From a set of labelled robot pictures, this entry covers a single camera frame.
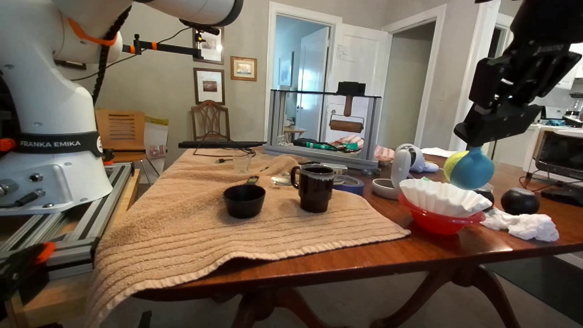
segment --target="floor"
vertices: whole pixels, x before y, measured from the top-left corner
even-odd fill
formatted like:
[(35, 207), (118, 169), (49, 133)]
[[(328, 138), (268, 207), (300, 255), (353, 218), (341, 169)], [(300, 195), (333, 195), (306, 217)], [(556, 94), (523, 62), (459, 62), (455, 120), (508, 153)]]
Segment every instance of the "floor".
[[(372, 319), (397, 310), (421, 282), (423, 273), (361, 279), (300, 288), (311, 308), (330, 324), (366, 328)], [(514, 311), (525, 328), (581, 328), (541, 300), (501, 279)], [(104, 328), (138, 328), (142, 311), (151, 310), (151, 328), (228, 328), (239, 297), (217, 304), (213, 300), (149, 302), (129, 300), (113, 311)], [(82, 328), (82, 320), (65, 328)], [(255, 324), (257, 328), (302, 328), (286, 310)], [(443, 286), (403, 328), (497, 328), (495, 310), (474, 288)]]

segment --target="towel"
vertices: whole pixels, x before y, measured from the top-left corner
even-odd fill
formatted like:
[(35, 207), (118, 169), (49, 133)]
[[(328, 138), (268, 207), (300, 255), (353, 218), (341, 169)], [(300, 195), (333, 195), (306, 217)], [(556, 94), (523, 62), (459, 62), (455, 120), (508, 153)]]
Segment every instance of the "towel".
[[(191, 149), (104, 233), (87, 295), (87, 326), (98, 326), (124, 299), (142, 289), (202, 279), (229, 258), (277, 260), (335, 248), (406, 237), (362, 197), (335, 189), (326, 213), (299, 207), (293, 186), (271, 187), (293, 156), (249, 158), (235, 166), (233, 149)], [(266, 187), (260, 213), (248, 220), (228, 215), (222, 193), (259, 175)]]
[(557, 228), (545, 213), (510, 215), (494, 207), (485, 215), (481, 224), (490, 229), (506, 229), (510, 235), (525, 240), (556, 242), (559, 238)]

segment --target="red bowl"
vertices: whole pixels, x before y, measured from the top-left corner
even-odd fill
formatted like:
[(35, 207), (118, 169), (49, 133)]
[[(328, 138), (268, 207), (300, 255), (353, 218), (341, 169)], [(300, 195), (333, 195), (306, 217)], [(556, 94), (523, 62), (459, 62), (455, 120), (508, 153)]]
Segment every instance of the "red bowl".
[(430, 235), (452, 237), (466, 226), (479, 224), (485, 217), (483, 211), (477, 211), (470, 217), (437, 215), (437, 213), (426, 211), (423, 207), (417, 207), (403, 193), (399, 195), (399, 202), (412, 211), (413, 224)]

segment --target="glass display case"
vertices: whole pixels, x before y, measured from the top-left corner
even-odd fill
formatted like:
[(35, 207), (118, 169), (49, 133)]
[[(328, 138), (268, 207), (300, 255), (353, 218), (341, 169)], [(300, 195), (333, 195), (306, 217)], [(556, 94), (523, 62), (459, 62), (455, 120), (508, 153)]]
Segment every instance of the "glass display case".
[(379, 102), (370, 94), (271, 89), (266, 149), (373, 171)]

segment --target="white tissue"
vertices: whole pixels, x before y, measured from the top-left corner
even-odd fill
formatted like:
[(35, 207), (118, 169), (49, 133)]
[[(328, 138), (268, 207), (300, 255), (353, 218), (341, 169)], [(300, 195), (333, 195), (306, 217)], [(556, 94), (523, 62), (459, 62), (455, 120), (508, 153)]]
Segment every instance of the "white tissue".
[(492, 206), (486, 197), (475, 191), (428, 178), (406, 178), (399, 187), (417, 207), (446, 217), (472, 217)]
[(492, 209), (481, 224), (490, 229), (508, 229), (510, 235), (525, 240), (556, 242), (559, 238), (557, 228), (545, 213), (510, 215), (501, 209)]

